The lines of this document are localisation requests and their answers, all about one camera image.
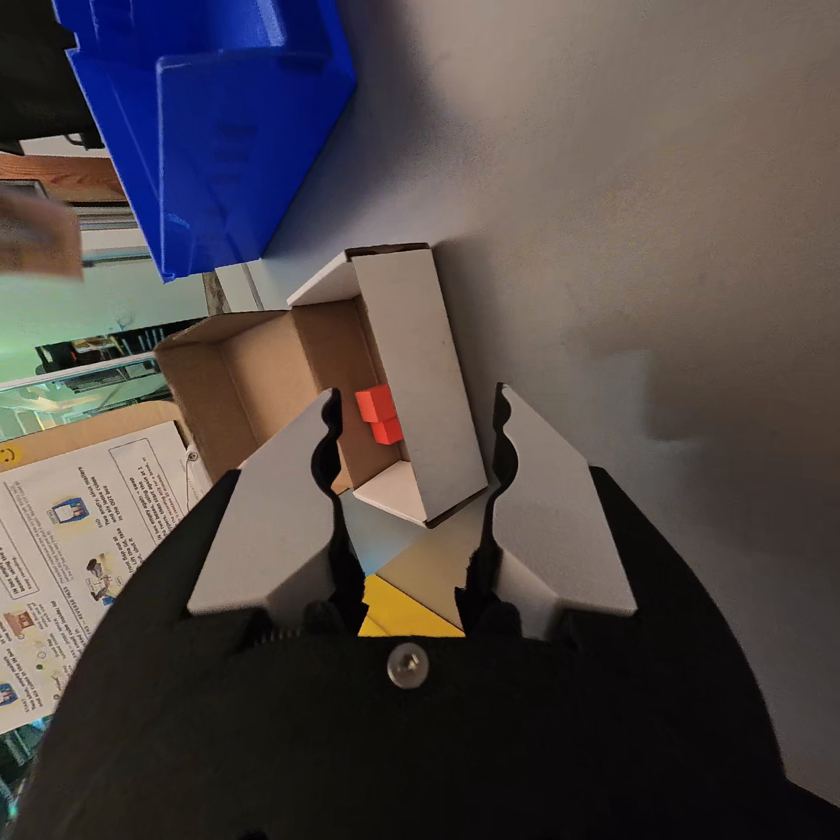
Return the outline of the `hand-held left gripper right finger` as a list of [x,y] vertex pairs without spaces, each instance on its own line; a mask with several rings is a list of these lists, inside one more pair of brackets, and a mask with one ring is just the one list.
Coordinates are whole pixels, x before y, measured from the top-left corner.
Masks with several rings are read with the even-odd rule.
[[585,457],[508,384],[493,405],[497,487],[456,589],[466,636],[549,641],[566,613],[633,616],[637,602]]

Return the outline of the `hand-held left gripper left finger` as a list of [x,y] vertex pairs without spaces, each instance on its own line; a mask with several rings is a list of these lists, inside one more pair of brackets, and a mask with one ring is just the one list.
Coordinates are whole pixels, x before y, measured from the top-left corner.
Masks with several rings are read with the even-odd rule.
[[333,489],[342,431],[341,393],[328,388],[238,468],[192,614],[258,608],[284,631],[324,620],[359,634],[365,578]]

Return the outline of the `yellow plastic bin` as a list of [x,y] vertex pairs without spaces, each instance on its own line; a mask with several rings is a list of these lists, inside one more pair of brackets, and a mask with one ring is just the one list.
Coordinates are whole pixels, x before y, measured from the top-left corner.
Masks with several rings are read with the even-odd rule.
[[464,632],[377,574],[365,579],[359,637],[464,637]]

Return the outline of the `white cardboard box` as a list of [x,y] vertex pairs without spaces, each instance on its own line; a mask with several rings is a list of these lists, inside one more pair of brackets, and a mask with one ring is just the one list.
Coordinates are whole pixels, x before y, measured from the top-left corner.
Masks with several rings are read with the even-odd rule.
[[[211,480],[335,388],[336,492],[431,529],[487,487],[429,245],[346,249],[287,303],[206,318],[154,351]],[[385,383],[404,435],[389,446],[354,396]]]

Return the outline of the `blue plastic bin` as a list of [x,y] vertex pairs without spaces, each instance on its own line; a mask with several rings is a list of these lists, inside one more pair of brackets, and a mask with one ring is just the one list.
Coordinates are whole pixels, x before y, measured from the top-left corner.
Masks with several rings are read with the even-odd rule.
[[164,282],[263,255],[350,100],[333,1],[56,1]]

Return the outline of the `large brown cardboard box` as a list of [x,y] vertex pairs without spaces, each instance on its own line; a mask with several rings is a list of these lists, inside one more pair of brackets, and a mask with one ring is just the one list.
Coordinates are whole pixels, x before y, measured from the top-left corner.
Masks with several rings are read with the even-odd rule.
[[2,185],[1,275],[81,284],[85,277],[76,212],[62,202]]

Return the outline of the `printed instruction sheet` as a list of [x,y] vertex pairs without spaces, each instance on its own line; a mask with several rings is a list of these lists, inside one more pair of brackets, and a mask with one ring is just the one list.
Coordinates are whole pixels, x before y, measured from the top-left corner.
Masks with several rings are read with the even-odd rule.
[[176,421],[1,478],[1,732],[51,716],[133,573],[201,498]]

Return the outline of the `black mesh chair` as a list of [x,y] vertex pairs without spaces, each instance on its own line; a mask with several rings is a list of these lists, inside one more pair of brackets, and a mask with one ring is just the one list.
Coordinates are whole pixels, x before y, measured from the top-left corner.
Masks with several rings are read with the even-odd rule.
[[76,46],[51,2],[1,2],[2,152],[23,155],[24,141],[75,135],[76,147],[106,148],[67,55]]

